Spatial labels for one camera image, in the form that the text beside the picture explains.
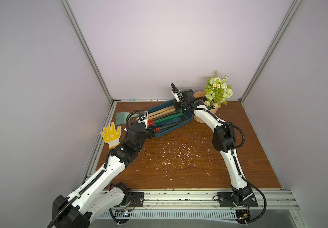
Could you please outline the grey hoe red grip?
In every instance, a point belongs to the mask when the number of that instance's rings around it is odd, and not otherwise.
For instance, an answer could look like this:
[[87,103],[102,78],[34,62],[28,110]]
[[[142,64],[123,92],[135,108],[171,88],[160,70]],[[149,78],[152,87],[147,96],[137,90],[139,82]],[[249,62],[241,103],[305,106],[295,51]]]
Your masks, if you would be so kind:
[[175,127],[175,126],[177,126],[177,125],[180,125],[180,124],[181,124],[181,122],[176,122],[176,123],[173,123],[173,124],[168,124],[168,125],[164,125],[164,126],[156,127],[156,128],[155,128],[155,131],[156,131],[156,132],[159,132],[159,131],[165,131],[165,130],[167,130],[167,129],[173,128],[173,127]]

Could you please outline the wooden handle hoe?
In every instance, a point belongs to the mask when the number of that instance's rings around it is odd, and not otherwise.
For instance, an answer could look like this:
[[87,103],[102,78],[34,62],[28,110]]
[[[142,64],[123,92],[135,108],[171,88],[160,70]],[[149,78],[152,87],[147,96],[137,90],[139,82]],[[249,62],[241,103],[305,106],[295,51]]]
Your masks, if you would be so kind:
[[164,115],[174,113],[175,111],[176,111],[175,108],[171,108],[171,109],[168,109],[168,110],[166,110],[166,111],[164,111],[164,112],[161,112],[161,113],[159,113],[159,114],[156,114],[156,115],[154,115],[154,116],[149,117],[148,120],[151,121],[151,120],[156,119],[156,118],[158,118],[158,117],[162,117],[162,116],[164,116]]
[[172,105],[172,106],[169,106],[169,107],[166,107],[166,108],[163,108],[163,109],[160,109],[160,110],[158,110],[158,111],[155,111],[155,112],[149,113],[148,116],[149,116],[149,117],[152,117],[152,116],[155,116],[155,115],[160,114],[160,113],[162,113],[162,112],[165,112],[165,111],[167,111],[167,110],[170,110],[170,109],[172,109],[172,108],[174,108],[173,105]]

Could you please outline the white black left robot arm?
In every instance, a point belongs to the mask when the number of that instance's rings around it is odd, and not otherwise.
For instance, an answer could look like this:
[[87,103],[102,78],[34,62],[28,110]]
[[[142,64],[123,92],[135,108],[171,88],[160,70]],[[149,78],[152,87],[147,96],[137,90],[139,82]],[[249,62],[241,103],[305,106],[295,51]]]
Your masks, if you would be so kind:
[[135,110],[129,116],[135,113],[138,121],[126,123],[123,140],[120,126],[111,123],[103,128],[100,135],[110,149],[105,163],[75,191],[54,200],[49,228],[87,228],[98,215],[128,199],[130,188],[123,184],[100,193],[138,157],[145,140],[155,135],[155,128],[148,125],[148,112]]

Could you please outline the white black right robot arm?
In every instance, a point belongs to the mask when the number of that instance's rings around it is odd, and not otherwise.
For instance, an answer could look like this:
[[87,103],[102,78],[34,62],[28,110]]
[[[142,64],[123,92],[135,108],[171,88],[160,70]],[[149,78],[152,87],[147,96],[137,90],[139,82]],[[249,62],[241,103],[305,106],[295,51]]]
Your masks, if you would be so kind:
[[191,89],[179,90],[171,84],[172,94],[179,104],[186,110],[200,118],[213,131],[212,145],[223,157],[230,176],[231,189],[235,205],[253,198],[253,189],[259,192],[264,201],[264,193],[246,179],[237,156],[237,149],[245,143],[243,131],[236,125],[226,122],[212,113],[201,100],[194,98]]

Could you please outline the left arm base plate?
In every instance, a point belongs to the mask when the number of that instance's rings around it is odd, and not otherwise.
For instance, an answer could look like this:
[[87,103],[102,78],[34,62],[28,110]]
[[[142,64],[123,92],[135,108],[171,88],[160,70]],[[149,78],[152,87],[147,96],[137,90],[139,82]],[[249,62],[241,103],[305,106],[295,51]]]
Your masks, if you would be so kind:
[[116,208],[125,208],[125,207],[137,207],[141,208],[144,205],[144,192],[131,192],[128,196],[125,196],[123,201],[120,204],[115,205]]

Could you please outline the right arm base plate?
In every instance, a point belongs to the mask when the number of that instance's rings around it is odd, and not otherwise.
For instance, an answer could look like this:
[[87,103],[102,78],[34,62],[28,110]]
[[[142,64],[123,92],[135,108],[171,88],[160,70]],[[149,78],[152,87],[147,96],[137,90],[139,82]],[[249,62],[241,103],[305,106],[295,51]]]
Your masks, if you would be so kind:
[[222,208],[246,208],[259,206],[254,194],[246,199],[241,199],[238,194],[233,192],[218,192],[212,199],[218,202]]

